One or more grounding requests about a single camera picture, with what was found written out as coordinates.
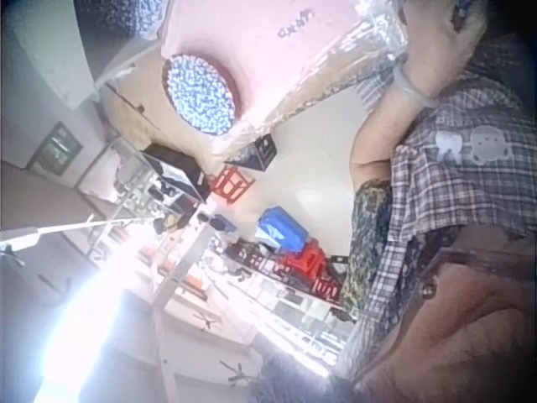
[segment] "wristband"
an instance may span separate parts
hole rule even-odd
[[[412,84],[406,75],[401,70],[401,64],[397,64],[394,67],[394,84],[414,100],[414,102],[420,107],[434,108],[440,104],[438,99],[430,99],[421,93],[414,84]]]

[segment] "window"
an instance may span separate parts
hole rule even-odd
[[[30,160],[29,165],[39,164],[44,170],[62,176],[81,149],[82,145],[75,136],[63,123],[57,123]]]

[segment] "hand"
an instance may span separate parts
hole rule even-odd
[[[456,0],[406,0],[404,16],[409,36],[403,71],[427,97],[437,97],[462,73],[485,33],[484,0],[476,0],[462,29],[452,17]]]

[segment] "blue container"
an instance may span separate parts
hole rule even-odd
[[[309,237],[308,232],[282,207],[265,210],[259,218],[258,228],[287,252],[302,252]]]

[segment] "checkered shirt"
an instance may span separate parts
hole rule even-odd
[[[514,37],[480,45],[440,106],[418,116],[395,149],[388,242],[365,308],[340,354],[337,375],[352,378],[378,343],[378,324],[386,320],[395,297],[412,237],[467,224],[520,235],[537,231],[535,122],[502,82],[520,51]],[[389,69],[358,84],[369,112],[392,82]]]

